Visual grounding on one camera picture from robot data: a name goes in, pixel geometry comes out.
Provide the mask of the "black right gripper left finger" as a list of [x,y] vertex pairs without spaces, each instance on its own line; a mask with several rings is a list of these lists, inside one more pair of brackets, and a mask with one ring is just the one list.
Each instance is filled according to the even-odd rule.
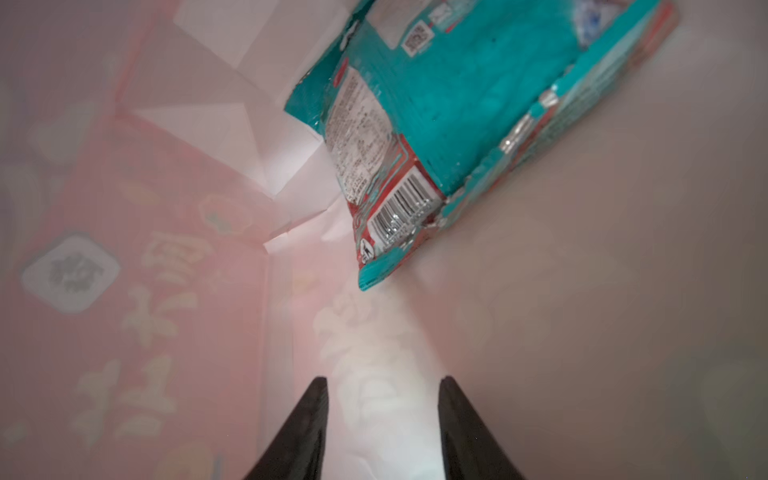
[[328,384],[315,377],[246,480],[320,480],[329,414]]

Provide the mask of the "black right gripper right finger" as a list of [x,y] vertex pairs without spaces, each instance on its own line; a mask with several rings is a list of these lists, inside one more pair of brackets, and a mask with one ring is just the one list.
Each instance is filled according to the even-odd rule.
[[438,417],[448,480],[524,480],[452,376],[439,385]]

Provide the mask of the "red paper gift bag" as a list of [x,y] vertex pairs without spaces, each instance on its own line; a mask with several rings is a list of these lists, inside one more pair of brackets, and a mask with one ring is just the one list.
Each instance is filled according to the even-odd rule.
[[2,3],[2,477],[243,479],[325,377],[321,478],[447,479],[452,376],[525,479],[765,478],[766,3],[362,290],[284,109],[359,2]]

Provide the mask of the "teal snack packet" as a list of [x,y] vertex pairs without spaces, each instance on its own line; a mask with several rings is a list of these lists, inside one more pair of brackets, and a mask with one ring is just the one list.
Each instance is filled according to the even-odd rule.
[[358,285],[391,275],[676,28],[672,1],[361,1],[287,98],[325,142]]

